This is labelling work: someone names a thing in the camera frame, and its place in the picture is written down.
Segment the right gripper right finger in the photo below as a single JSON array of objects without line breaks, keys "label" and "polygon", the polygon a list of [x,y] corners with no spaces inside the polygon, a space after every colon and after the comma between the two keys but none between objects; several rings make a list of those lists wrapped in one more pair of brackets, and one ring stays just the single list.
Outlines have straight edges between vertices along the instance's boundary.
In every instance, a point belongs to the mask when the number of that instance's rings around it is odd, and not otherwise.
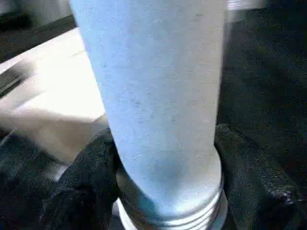
[{"label": "right gripper right finger", "polygon": [[270,154],[227,124],[216,126],[214,141],[237,229],[307,228],[307,197]]}]

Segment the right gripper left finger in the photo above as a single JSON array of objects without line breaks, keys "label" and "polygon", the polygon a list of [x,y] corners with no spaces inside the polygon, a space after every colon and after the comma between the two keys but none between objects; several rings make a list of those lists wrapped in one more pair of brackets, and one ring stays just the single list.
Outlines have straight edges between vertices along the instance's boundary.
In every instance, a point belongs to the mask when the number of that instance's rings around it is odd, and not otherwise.
[{"label": "right gripper left finger", "polygon": [[45,202],[47,230],[107,230],[119,196],[118,153],[105,128],[76,157]]}]

